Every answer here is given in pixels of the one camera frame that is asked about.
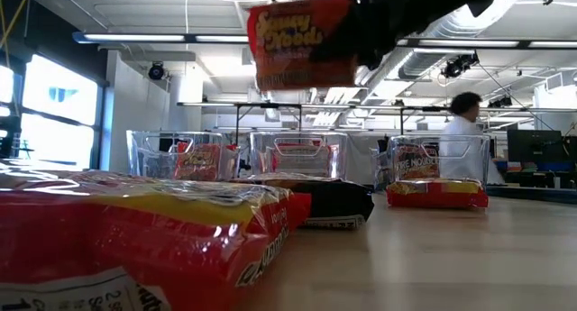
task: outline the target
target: tabletop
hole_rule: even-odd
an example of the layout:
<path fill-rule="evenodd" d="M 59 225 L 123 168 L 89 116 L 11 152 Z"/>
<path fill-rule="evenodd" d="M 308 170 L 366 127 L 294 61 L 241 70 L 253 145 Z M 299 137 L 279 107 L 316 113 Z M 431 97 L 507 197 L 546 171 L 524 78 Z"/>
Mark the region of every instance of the tabletop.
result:
<path fill-rule="evenodd" d="M 388 208 L 357 232 L 298 230 L 240 310 L 577 310 L 577 208 Z"/>

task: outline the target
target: man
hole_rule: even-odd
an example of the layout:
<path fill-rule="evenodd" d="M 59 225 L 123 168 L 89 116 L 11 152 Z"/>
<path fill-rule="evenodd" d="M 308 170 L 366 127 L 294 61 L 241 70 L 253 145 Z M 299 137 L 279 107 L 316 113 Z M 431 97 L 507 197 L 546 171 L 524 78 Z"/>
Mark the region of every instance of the man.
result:
<path fill-rule="evenodd" d="M 442 178 L 474 178 L 490 184 L 503 183 L 490 157 L 481 155 L 481 139 L 473 138 L 474 135 L 483 135 L 475 123 L 479 117 L 480 102 L 481 97 L 472 92 L 462 93 L 453 99 L 449 111 L 454 119 L 445 126 L 439 145 Z M 485 168 L 489 169 L 489 179 L 484 178 Z"/>

